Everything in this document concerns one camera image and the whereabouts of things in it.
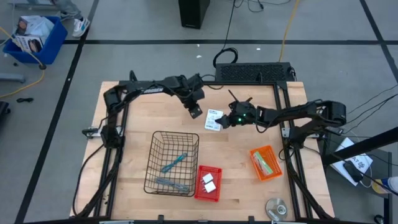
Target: wire basket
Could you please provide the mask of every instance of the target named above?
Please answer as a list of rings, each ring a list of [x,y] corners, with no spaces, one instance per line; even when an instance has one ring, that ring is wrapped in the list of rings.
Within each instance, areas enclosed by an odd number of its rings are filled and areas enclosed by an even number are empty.
[[[156,131],[150,144],[144,191],[148,194],[192,197],[195,194],[198,150],[197,134]],[[182,155],[185,157],[176,162]],[[171,169],[164,172],[166,166]],[[169,184],[160,184],[160,179]]]

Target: compact disc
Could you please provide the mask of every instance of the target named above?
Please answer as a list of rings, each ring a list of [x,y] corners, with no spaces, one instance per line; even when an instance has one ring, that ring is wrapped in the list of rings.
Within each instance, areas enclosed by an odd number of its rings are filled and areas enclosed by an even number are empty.
[[[287,207],[281,198],[272,198],[266,204],[266,213],[273,221],[283,221],[287,217]]]

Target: gray floor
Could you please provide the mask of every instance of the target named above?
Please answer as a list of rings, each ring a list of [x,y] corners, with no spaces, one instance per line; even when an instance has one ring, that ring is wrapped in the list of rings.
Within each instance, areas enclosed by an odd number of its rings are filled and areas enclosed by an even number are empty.
[[[93,0],[75,1],[88,15]],[[398,40],[395,28],[397,3],[394,0],[367,1],[382,36]],[[213,0],[201,30],[180,26],[177,0],[100,0],[88,34],[90,40],[179,40],[224,39],[231,1]],[[234,12],[229,39],[280,40],[294,2],[281,6],[266,5],[264,12],[251,13],[246,4]],[[55,12],[40,11],[52,15]],[[17,9],[15,17],[35,14]],[[11,30],[11,8],[0,3],[0,26]],[[65,23],[68,30],[72,22]],[[357,0],[315,1],[300,3],[287,39],[296,40],[376,40],[376,36]],[[239,50],[239,62],[275,62],[279,45],[229,45]],[[46,70],[38,85],[5,98],[12,113],[0,132],[0,223],[15,220],[44,137],[55,111],[77,45],[64,45],[55,63]],[[72,204],[86,139],[81,130],[91,124],[100,84],[125,80],[133,69],[140,80],[161,79],[170,75],[214,73],[212,60],[222,45],[88,45],[83,47],[67,100],[63,107],[43,171],[40,175],[25,221],[66,218]],[[388,46],[398,60],[398,46]],[[230,62],[230,55],[220,62]],[[336,100],[348,110],[397,83],[378,45],[286,45],[284,61],[296,69],[309,100]],[[2,72],[22,73],[28,83],[39,78],[36,66],[12,66],[14,59],[0,59]],[[0,83],[0,95],[21,84]],[[374,104],[398,89],[383,94]],[[33,103],[16,103],[20,97],[34,97]],[[374,116],[354,129],[359,136],[372,136],[398,126],[398,99],[388,102]],[[397,144],[384,148],[393,152],[398,163]],[[382,213],[382,200],[373,195],[346,190],[328,179],[336,216],[342,220],[372,222]]]

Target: wooden table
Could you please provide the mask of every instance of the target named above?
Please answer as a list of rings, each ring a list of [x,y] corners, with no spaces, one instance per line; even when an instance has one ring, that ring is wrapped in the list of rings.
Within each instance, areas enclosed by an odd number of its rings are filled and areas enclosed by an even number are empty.
[[[117,82],[103,82],[95,110],[93,126],[98,126],[106,116],[103,93]],[[253,215],[256,220],[269,220],[265,204],[270,198],[282,198],[288,207],[287,220],[294,220],[292,199],[286,165],[279,160],[283,176],[261,182],[258,180],[249,150],[271,145],[275,154],[282,149],[279,126],[259,134],[252,125],[228,128],[220,132],[204,129],[208,109],[229,113],[228,104],[233,98],[231,90],[240,100],[250,96],[254,105],[276,108],[271,86],[225,86],[222,90],[212,90],[205,86],[206,98],[198,103],[204,111],[201,116],[191,119],[188,111],[177,97],[166,94],[142,95],[130,104],[127,117],[126,143],[123,161],[119,168],[112,219],[156,220],[164,215],[167,220],[248,220]],[[307,102],[303,83],[288,83],[292,106]],[[281,103],[284,105],[280,90]],[[308,119],[295,120],[301,126]],[[223,169],[221,196],[218,203],[204,202],[193,197],[153,195],[144,192],[144,179],[147,169],[150,142],[155,131],[175,131],[197,133],[200,137],[198,164]],[[100,138],[88,141],[85,159],[102,144]],[[316,140],[308,139],[305,145],[318,150]],[[105,150],[95,155],[81,176],[76,208],[82,210],[92,197],[100,181]],[[326,178],[320,156],[310,150],[301,150],[303,168],[309,191],[325,211],[334,216]],[[302,194],[297,188],[301,216],[305,217]],[[105,213],[108,193],[104,194],[101,214]]]

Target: blue plastic crate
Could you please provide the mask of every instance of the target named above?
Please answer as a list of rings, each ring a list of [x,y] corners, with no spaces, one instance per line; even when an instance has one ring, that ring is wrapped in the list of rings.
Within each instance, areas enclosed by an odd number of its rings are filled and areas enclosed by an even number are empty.
[[[62,25],[59,17],[46,16],[46,18],[54,23],[54,28],[51,30],[49,37],[45,41],[43,49],[39,53],[33,53],[33,55],[35,55],[43,64],[50,65],[57,57],[63,41],[67,38],[68,32]],[[2,51],[12,55],[22,63],[38,63],[32,56],[23,52],[11,40],[8,40]]]

